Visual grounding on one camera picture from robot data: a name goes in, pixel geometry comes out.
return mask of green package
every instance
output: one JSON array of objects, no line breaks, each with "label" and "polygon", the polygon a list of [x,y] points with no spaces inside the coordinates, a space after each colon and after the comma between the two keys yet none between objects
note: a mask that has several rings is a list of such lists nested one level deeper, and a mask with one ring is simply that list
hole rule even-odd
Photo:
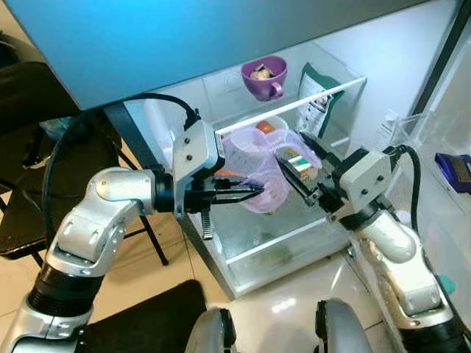
[{"label": "green package", "polygon": [[[306,63],[302,69],[298,99],[312,96],[339,85],[340,82],[330,76],[321,75],[310,63]],[[330,94],[297,108],[296,130],[298,132],[310,132],[321,138],[330,119],[332,108],[343,94],[344,91]]]}]

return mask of white bar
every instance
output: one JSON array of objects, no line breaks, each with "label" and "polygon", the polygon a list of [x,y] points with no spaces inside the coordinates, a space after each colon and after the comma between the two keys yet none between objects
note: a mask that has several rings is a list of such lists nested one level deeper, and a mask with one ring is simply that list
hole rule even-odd
[{"label": "white bar", "polygon": [[330,144],[330,147],[337,147],[337,146],[343,145],[344,143],[347,143],[348,141],[350,141],[350,138],[347,136],[345,138],[332,142]]},{"label": "white bar", "polygon": [[340,92],[341,90],[345,90],[348,87],[351,87],[353,85],[356,85],[358,83],[362,83],[362,82],[365,82],[365,81],[366,81],[366,77],[360,77],[359,79],[354,79],[353,81],[344,83],[343,85],[339,85],[339,86],[336,86],[334,88],[324,90],[322,92],[313,94],[312,96],[305,97],[305,98],[300,99],[298,101],[293,101],[292,103],[289,103],[287,105],[283,105],[282,107],[279,107],[279,108],[270,110],[268,112],[264,112],[264,113],[261,113],[259,115],[256,115],[254,117],[248,118],[247,120],[239,121],[238,123],[235,123],[233,125],[223,127],[222,129],[217,130],[216,133],[218,133],[220,135],[227,134],[231,131],[234,131],[234,130],[240,129],[242,127],[246,127],[246,126],[258,123],[258,122],[260,122],[264,119],[270,118],[273,115],[277,115],[277,114],[287,112],[288,110],[300,107],[301,105],[309,103],[310,101],[314,101],[314,100],[319,99],[323,96],[328,96],[329,94],[334,94],[334,93]]},{"label": "white bar", "polygon": [[302,165],[296,165],[294,169],[296,169],[299,173],[301,173],[302,171],[305,171],[306,169],[309,169],[310,167],[312,167],[312,165],[310,165],[309,163],[306,163]]},{"label": "white bar", "polygon": [[273,245],[275,245],[275,244],[277,244],[281,241],[285,241],[286,239],[289,239],[289,238],[295,236],[296,234],[300,234],[301,232],[304,232],[305,230],[317,227],[320,224],[323,224],[325,222],[326,222],[326,218],[324,217],[324,218],[318,219],[317,221],[312,222],[310,224],[306,224],[305,226],[303,226],[301,228],[298,228],[298,229],[295,229],[291,232],[288,232],[285,235],[282,235],[281,237],[278,237],[278,238],[275,238],[273,240],[267,241],[266,243],[263,243],[262,245],[256,246],[253,249],[247,250],[246,252],[243,252],[242,254],[231,257],[230,259],[226,260],[226,264],[230,265],[231,263],[235,263],[236,261],[239,261],[239,260],[241,260],[241,259],[243,259],[247,256],[256,254],[257,252],[261,252],[262,250],[264,250],[266,248],[269,248],[270,246],[273,246]]},{"label": "white bar", "polygon": [[296,156],[296,157],[293,157],[290,160],[288,160],[288,162],[293,164],[293,163],[295,163],[295,162],[297,162],[298,160],[301,160],[301,159],[302,159],[302,156]]}]

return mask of tiled floor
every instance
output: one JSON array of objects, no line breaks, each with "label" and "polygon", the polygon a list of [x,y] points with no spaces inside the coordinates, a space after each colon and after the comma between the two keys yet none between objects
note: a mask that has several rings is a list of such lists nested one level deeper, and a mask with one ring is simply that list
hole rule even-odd
[{"label": "tiled floor", "polygon": [[[171,215],[150,217],[170,261],[162,266],[145,233],[124,240],[112,270],[96,297],[92,321],[108,317],[188,279],[202,283],[208,307],[231,310],[240,353],[311,353],[316,345],[316,303],[331,296],[350,303],[366,330],[374,352],[393,352],[369,293],[340,254],[230,302]],[[136,222],[129,230],[141,225]],[[0,259],[0,337],[38,272],[34,260]]]}]

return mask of green item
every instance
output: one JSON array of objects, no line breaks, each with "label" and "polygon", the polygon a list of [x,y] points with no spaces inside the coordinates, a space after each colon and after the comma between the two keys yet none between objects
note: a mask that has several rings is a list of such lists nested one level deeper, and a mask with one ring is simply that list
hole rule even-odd
[{"label": "green item", "polygon": [[[312,96],[340,84],[333,77],[321,75],[310,63],[306,63],[302,69],[298,99]],[[321,138],[327,128],[333,106],[343,94],[344,91],[330,94],[297,108],[296,130],[310,132]]]},{"label": "green item", "polygon": [[296,162],[297,165],[304,165],[304,164],[309,164],[309,162],[307,160],[305,160],[304,158],[301,158],[300,160],[298,160]]},{"label": "green item", "polygon": [[449,295],[455,293],[456,283],[454,281],[452,281],[450,278],[448,278],[448,276],[446,274],[439,275],[439,279],[440,279],[441,284],[443,285],[443,289],[445,289],[445,291]]}]

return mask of orange food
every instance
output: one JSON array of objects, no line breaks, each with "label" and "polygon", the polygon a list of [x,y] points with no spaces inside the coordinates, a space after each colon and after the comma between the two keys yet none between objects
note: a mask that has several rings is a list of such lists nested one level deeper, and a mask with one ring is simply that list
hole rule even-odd
[{"label": "orange food", "polygon": [[260,123],[255,125],[255,127],[259,129],[260,131],[262,131],[264,134],[269,134],[270,132],[275,131],[275,128],[273,127],[273,125],[271,125],[270,123],[267,123],[266,121],[261,121]]},{"label": "orange food", "polygon": [[231,176],[237,176],[237,177],[242,177],[239,173],[236,173],[234,171],[230,171],[228,169],[219,169],[216,173],[214,173],[216,177],[231,177]]}]

